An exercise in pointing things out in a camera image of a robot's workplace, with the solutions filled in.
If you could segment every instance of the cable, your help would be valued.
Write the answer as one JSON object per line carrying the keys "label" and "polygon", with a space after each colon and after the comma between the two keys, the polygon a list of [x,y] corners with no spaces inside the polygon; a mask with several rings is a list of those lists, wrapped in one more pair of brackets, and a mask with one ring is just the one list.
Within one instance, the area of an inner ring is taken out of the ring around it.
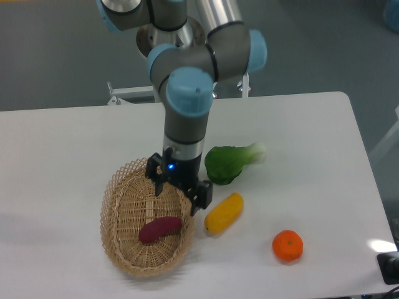
{"label": "cable", "polygon": [[382,296],[381,299],[389,299],[389,298],[392,298],[392,294],[393,294],[393,292],[396,291],[396,290],[399,290],[399,286],[397,286],[397,287],[393,288],[392,290],[390,290],[389,292],[385,293],[385,295]]}

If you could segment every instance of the orange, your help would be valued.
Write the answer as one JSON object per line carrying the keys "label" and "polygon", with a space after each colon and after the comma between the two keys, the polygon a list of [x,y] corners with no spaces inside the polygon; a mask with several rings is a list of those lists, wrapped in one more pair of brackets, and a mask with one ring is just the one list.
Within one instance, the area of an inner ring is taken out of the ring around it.
{"label": "orange", "polygon": [[285,262],[299,259],[304,251],[302,239],[293,230],[284,230],[277,234],[272,246],[275,255]]}

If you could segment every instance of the light blue joint cap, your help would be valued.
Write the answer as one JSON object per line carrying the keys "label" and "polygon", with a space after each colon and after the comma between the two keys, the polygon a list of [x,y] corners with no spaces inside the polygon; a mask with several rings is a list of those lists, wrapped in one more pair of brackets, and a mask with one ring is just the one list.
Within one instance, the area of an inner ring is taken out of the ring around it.
{"label": "light blue joint cap", "polygon": [[157,45],[147,56],[147,71],[151,78],[151,68],[154,64],[155,59],[165,50],[176,48],[175,45],[172,44],[160,44]]}
{"label": "light blue joint cap", "polygon": [[209,112],[213,103],[213,80],[196,67],[174,70],[166,86],[166,99],[179,114],[197,118]]}
{"label": "light blue joint cap", "polygon": [[384,19],[387,26],[399,32],[399,0],[390,0],[384,9]]}
{"label": "light blue joint cap", "polygon": [[249,60],[247,73],[260,70],[264,67],[267,60],[266,41],[259,30],[250,30],[251,50],[249,52]]}
{"label": "light blue joint cap", "polygon": [[115,26],[115,24],[110,20],[110,18],[108,17],[107,13],[105,12],[104,7],[102,6],[101,0],[96,0],[95,2],[97,3],[97,7],[101,13],[101,17],[102,17],[105,25],[107,26],[108,30],[112,33],[121,32],[121,30],[119,30]]}

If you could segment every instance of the white table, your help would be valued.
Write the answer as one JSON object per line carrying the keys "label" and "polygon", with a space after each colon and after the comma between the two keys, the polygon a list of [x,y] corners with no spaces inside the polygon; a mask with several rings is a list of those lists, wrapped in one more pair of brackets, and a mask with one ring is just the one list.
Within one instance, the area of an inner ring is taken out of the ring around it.
{"label": "white table", "polygon": [[[263,141],[265,163],[215,187],[179,267],[147,280],[123,274],[100,240],[103,192],[126,162],[161,150],[163,121],[162,104],[0,113],[1,298],[285,299],[391,289],[373,241],[393,240],[343,93],[216,100],[204,153]],[[208,237],[204,217],[232,192],[243,195],[243,214]],[[284,229],[304,240],[293,265],[271,251]]]}

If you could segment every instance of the green vegetable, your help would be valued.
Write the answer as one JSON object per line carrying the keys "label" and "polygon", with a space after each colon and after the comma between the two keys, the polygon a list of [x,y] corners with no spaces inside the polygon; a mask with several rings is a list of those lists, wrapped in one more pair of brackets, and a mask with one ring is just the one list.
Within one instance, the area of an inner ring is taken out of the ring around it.
{"label": "green vegetable", "polygon": [[239,176],[245,165],[262,162],[265,155],[266,149],[261,142],[240,148],[215,146],[205,156],[205,167],[212,183],[227,185]]}

